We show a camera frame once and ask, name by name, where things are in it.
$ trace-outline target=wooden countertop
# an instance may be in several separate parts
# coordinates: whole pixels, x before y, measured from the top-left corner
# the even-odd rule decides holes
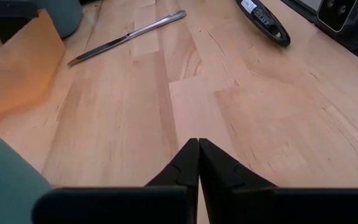
[[[50,93],[0,115],[0,136],[58,185],[144,185],[203,137],[279,186],[358,186],[358,58],[281,1],[263,2],[289,48],[234,0],[87,5]],[[179,9],[184,19],[66,66]]]

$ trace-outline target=metal knife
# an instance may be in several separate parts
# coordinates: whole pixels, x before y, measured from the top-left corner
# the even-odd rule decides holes
[[[170,14],[169,16],[167,17],[164,17],[162,19],[160,19],[159,21],[157,22],[154,22],[150,25],[147,25],[143,28],[140,28],[140,29],[137,29],[135,31],[132,31],[130,33],[128,33],[127,35],[123,36],[123,37],[120,37],[116,40],[113,40],[113,41],[110,41],[106,44],[103,44],[102,46],[99,46],[99,47],[96,47],[95,49],[92,49],[90,51],[88,51],[87,53],[83,53],[81,54],[80,56],[74,58],[73,60],[71,60],[70,62],[67,63],[68,66],[73,66],[77,63],[80,63],[88,58],[91,58],[97,54],[100,54],[102,52],[105,52],[115,46],[118,46],[122,43],[125,43],[127,42],[128,40],[131,40],[139,35],[142,35],[144,33],[147,33],[148,31],[152,31],[158,27],[161,27],[161,26],[164,26],[170,22],[173,22],[173,21],[176,21],[178,19],[181,19],[183,17],[186,16],[186,11],[184,10],[179,10],[173,14]]]

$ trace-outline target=label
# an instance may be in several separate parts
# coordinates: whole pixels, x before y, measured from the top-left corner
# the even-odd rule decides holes
[[[251,0],[242,0],[241,5],[249,14],[256,8],[255,3]]]

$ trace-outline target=black appliance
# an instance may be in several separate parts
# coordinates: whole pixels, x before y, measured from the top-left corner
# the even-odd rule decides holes
[[[281,0],[358,56],[358,0]]]

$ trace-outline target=teal object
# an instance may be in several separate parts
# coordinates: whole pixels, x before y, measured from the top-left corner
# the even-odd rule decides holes
[[[0,224],[31,224],[34,203],[49,190],[47,180],[0,138]]]
[[[37,0],[39,9],[46,9],[61,38],[74,33],[80,25],[82,6],[79,0]]]

